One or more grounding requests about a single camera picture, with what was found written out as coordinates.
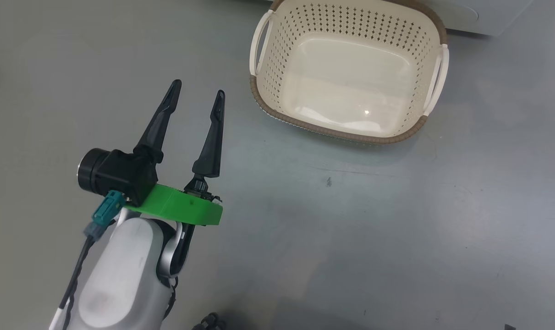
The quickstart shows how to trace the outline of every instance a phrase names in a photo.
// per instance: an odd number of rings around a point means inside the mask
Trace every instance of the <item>table surface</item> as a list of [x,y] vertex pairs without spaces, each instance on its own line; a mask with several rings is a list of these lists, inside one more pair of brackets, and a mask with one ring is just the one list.
[[[555,0],[497,38],[449,37],[415,137],[359,146],[265,115],[258,0],[0,0],[0,330],[48,326],[100,202],[91,148],[132,149],[183,80],[158,167],[191,178],[226,92],[220,226],[198,228],[162,327],[555,329]],[[82,279],[104,248],[91,251]]]

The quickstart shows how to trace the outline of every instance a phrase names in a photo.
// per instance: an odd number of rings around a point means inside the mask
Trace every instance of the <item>robotic arm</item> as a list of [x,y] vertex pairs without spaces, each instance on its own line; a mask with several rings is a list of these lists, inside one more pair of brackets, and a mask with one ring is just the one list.
[[[194,178],[183,191],[157,184],[155,166],[164,157],[161,149],[180,89],[181,81],[173,81],[133,153],[94,148],[82,159],[80,188],[105,199],[84,230],[86,243],[49,330],[158,330],[175,302],[177,275],[195,227],[220,222],[221,200],[208,192],[205,178],[220,174],[225,114],[222,90],[214,101],[202,153],[192,167]],[[148,214],[173,221],[175,228],[162,220],[141,217]],[[116,228],[74,309],[85,256],[114,223]],[[200,328],[215,329],[217,321],[212,313]]]

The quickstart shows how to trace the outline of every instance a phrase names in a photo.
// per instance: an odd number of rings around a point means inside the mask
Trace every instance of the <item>white basket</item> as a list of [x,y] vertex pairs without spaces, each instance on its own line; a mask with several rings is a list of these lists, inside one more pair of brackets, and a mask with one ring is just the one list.
[[257,25],[249,69],[269,115],[339,138],[393,143],[424,125],[448,65],[442,21],[418,2],[277,0]]

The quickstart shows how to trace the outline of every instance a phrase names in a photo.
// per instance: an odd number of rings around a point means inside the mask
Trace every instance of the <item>teal connector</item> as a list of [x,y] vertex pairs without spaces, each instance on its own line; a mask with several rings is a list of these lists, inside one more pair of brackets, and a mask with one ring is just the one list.
[[110,220],[120,212],[125,204],[126,200],[122,192],[110,190],[93,213],[92,222],[84,229],[84,234],[92,237],[95,241],[99,240],[108,228]]

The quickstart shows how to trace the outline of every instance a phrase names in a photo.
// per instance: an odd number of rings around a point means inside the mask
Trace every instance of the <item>green 3d-printed mount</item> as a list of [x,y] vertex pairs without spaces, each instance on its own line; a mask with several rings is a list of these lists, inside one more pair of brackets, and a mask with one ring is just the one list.
[[126,208],[155,217],[197,226],[214,226],[220,223],[222,206],[176,188],[156,184],[140,207]]

